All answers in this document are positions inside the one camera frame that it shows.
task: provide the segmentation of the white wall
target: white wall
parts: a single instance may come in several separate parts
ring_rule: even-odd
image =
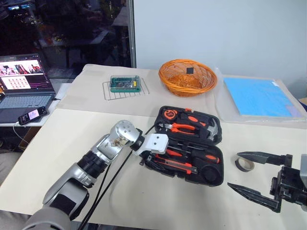
[[[134,0],[137,67],[189,58],[307,94],[306,0]]]

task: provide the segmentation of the laptop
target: laptop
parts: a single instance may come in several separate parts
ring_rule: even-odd
[[[51,104],[55,91],[38,54],[1,56],[0,123],[15,123],[18,117]]]

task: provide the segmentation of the glass window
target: glass window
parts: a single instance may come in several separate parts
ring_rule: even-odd
[[[50,78],[131,67],[126,0],[0,0],[0,56],[38,53]]]

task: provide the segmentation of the roll of tape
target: roll of tape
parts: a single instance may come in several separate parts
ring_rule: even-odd
[[[243,157],[239,157],[236,159],[235,164],[237,168],[245,173],[253,170],[255,168],[255,164],[252,161],[249,161]]]

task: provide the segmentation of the phone screen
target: phone screen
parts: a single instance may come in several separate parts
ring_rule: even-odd
[[[39,113],[38,113],[38,110],[37,110],[37,109],[35,109],[35,110],[29,112],[28,114],[29,114],[30,120],[32,120],[32,119],[34,119],[34,118],[36,118],[36,117],[39,116]]]

